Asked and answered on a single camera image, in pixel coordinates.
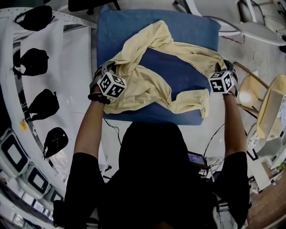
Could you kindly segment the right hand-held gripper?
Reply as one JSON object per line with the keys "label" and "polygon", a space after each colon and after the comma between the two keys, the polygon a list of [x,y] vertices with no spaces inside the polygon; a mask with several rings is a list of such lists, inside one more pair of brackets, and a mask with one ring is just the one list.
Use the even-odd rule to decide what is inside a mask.
{"label": "right hand-held gripper", "polygon": [[225,68],[222,69],[219,63],[216,63],[215,73],[209,78],[209,84],[211,86],[213,93],[229,93],[230,90],[234,87],[236,90],[238,89],[237,81],[233,76],[234,67],[233,64],[225,60],[224,61]]}

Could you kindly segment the pale yellow garment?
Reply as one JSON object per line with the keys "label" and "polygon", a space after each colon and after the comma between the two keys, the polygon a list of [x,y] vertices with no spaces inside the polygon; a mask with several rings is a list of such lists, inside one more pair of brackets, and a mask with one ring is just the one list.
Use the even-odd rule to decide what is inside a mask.
{"label": "pale yellow garment", "polygon": [[221,68],[226,67],[219,53],[200,46],[175,42],[166,23],[157,21],[129,38],[122,50],[111,59],[115,62],[116,73],[126,80],[127,88],[118,99],[112,99],[104,111],[119,114],[139,110],[156,102],[175,114],[200,110],[201,116],[207,117],[210,109],[208,90],[183,91],[173,101],[172,89],[163,77],[139,64],[148,48],[183,60],[188,67],[194,67],[207,79],[214,74],[216,64]]}

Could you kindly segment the person's left forearm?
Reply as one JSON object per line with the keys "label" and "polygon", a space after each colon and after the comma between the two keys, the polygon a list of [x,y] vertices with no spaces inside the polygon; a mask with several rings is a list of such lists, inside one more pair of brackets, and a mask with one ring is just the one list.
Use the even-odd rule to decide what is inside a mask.
{"label": "person's left forearm", "polygon": [[85,153],[98,158],[103,111],[104,104],[91,101],[76,136],[74,153]]}

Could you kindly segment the blue padded mat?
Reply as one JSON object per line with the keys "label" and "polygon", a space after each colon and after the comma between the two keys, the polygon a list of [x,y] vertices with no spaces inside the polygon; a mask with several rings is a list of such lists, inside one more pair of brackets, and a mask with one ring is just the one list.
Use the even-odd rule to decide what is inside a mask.
{"label": "blue padded mat", "polygon": [[[158,9],[112,11],[105,6],[97,21],[97,64],[102,65],[113,58],[127,39],[160,20],[166,23],[174,41],[213,51],[218,49],[220,24],[209,18]],[[208,80],[201,73],[173,55],[148,48],[140,63],[162,76],[171,87],[172,99],[183,91],[210,89]],[[203,121],[199,110],[174,114],[155,102],[140,110],[105,114],[104,117],[130,122],[171,122],[177,125],[200,125]]]}

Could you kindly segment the white lounge chair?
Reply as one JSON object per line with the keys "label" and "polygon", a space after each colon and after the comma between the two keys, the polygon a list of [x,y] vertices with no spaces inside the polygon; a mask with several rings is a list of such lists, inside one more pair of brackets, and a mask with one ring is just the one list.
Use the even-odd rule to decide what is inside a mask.
{"label": "white lounge chair", "polygon": [[214,19],[219,22],[223,22],[247,37],[276,46],[286,46],[286,42],[277,33],[273,32],[266,26],[257,24],[256,22],[249,21],[241,24],[232,24],[218,17],[212,17],[212,16],[204,16],[204,17]]}

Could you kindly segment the beige plastic basket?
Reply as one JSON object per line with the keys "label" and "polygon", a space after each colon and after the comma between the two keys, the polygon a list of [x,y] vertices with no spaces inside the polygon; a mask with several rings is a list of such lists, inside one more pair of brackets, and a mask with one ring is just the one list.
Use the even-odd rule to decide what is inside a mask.
{"label": "beige plastic basket", "polygon": [[269,97],[260,121],[263,138],[272,140],[280,136],[286,126],[286,95],[277,89],[270,90]]}

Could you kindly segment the row of black caps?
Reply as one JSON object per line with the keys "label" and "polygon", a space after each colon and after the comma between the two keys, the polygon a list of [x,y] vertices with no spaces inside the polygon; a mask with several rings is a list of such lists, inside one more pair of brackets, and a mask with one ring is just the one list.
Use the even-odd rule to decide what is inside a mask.
{"label": "row of black caps", "polygon": [[30,114],[34,114],[30,121],[44,120],[56,114],[59,110],[59,102],[56,92],[44,89],[39,93],[28,108]]}

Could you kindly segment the grey chair with floral cushion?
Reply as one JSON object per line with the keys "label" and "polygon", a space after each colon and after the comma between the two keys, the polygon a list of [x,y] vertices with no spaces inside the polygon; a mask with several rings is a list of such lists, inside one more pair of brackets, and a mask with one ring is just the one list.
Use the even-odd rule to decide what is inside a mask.
{"label": "grey chair with floral cushion", "polygon": [[254,123],[247,134],[247,150],[253,150],[258,145],[261,146],[261,149],[256,151],[258,157],[273,157],[282,149],[282,140],[280,137],[270,140],[260,138],[257,133],[257,123]]}

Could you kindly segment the black caps on rack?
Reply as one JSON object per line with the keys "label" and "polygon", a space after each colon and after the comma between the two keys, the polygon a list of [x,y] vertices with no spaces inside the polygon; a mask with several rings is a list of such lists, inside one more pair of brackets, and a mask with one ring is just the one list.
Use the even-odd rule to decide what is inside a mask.
{"label": "black caps on rack", "polygon": [[22,57],[17,50],[13,55],[13,72],[20,76],[37,76],[45,74],[48,70],[49,56],[45,50],[29,49]]}

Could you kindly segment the black cap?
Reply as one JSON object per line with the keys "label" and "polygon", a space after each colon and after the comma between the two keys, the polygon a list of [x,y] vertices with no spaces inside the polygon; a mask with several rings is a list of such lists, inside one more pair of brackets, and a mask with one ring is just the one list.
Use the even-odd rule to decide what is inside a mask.
{"label": "black cap", "polygon": [[43,150],[43,157],[45,159],[57,154],[64,149],[68,144],[68,136],[60,127],[51,129],[46,136]]}

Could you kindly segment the white low shelf unit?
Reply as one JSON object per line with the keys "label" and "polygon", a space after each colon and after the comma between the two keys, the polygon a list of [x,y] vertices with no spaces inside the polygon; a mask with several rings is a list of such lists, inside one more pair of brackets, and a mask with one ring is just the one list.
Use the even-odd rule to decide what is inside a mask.
{"label": "white low shelf unit", "polygon": [[269,156],[260,157],[256,160],[247,155],[248,178],[254,178],[253,192],[261,193],[265,188],[275,186],[274,170],[271,170],[272,160]]}

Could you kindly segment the grey-rimmed storage box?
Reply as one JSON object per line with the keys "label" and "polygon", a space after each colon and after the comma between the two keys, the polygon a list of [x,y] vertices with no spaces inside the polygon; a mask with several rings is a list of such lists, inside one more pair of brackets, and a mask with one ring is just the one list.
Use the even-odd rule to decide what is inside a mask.
{"label": "grey-rimmed storage box", "polygon": [[28,169],[29,157],[22,148],[17,136],[9,130],[0,141],[0,169],[10,178],[24,174]]}
{"label": "grey-rimmed storage box", "polygon": [[29,163],[25,173],[16,178],[19,187],[35,199],[42,199],[50,189],[48,179],[33,164]]}
{"label": "grey-rimmed storage box", "polygon": [[43,198],[39,199],[38,202],[49,211],[53,211],[54,209],[54,201],[62,200],[63,196],[56,190],[54,187],[51,187],[49,191],[43,196]]}

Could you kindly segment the person's black-clothed body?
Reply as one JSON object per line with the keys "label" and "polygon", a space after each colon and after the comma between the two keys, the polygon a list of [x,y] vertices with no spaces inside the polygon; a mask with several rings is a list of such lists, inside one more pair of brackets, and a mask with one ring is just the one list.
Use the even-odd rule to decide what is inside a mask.
{"label": "person's black-clothed body", "polygon": [[242,226],[248,215],[247,155],[228,156],[218,178],[205,182],[191,167],[180,129],[172,123],[132,123],[122,140],[119,169],[108,182],[98,160],[72,159],[64,209],[65,229],[84,229],[97,210],[102,229],[216,229],[213,210],[221,198]]}

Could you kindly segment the person's right striped shoe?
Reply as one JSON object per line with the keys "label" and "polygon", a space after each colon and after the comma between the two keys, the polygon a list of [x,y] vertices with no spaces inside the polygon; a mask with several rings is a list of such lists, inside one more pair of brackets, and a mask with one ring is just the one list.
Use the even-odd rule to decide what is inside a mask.
{"label": "person's right striped shoe", "polygon": [[219,201],[213,208],[213,219],[217,229],[238,229],[238,225],[230,214],[227,202]]}

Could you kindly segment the white frame chair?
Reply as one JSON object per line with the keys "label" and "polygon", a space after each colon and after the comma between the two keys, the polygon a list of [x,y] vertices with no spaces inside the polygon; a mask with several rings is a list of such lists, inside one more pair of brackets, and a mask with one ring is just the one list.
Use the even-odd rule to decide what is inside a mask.
{"label": "white frame chair", "polygon": [[[259,25],[266,25],[266,19],[286,23],[286,7],[284,7],[282,0],[263,0],[260,3],[258,1],[237,0],[237,7],[242,23],[253,22],[253,18],[255,18],[255,23]],[[262,9],[264,6],[274,8],[277,16],[266,15]]]}

